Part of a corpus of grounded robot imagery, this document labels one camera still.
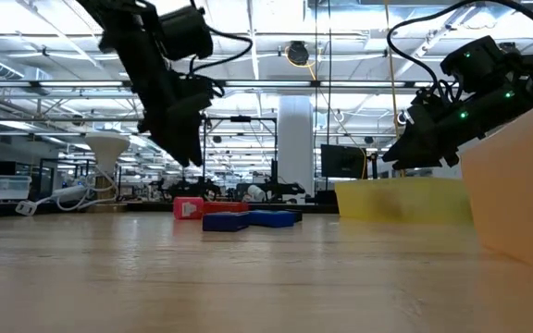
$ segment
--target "pillar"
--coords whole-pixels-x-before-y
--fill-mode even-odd
[[[279,182],[297,182],[314,196],[314,109],[309,96],[279,99]]]

